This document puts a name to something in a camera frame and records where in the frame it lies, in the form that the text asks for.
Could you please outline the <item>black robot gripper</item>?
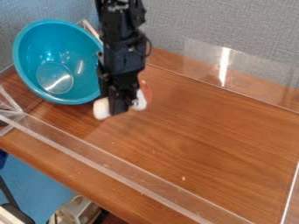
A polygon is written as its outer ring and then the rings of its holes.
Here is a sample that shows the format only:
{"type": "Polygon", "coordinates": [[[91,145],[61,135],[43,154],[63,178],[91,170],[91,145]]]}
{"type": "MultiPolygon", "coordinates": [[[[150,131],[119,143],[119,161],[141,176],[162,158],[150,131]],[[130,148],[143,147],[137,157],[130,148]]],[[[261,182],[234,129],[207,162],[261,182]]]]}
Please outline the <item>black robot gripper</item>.
{"type": "Polygon", "coordinates": [[[109,97],[110,114],[126,113],[141,88],[138,75],[146,69],[147,41],[143,0],[95,0],[105,45],[105,67],[98,69],[101,98],[109,97]]]}

